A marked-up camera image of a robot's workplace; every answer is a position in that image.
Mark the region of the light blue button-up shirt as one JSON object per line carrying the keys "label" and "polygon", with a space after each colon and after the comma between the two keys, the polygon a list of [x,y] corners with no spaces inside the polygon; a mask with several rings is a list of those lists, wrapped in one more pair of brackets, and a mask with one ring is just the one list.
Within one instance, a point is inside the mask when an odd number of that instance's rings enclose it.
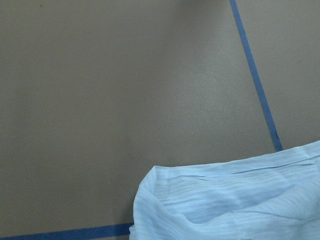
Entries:
{"label": "light blue button-up shirt", "polygon": [[223,163],[154,166],[132,240],[317,240],[320,144]]}

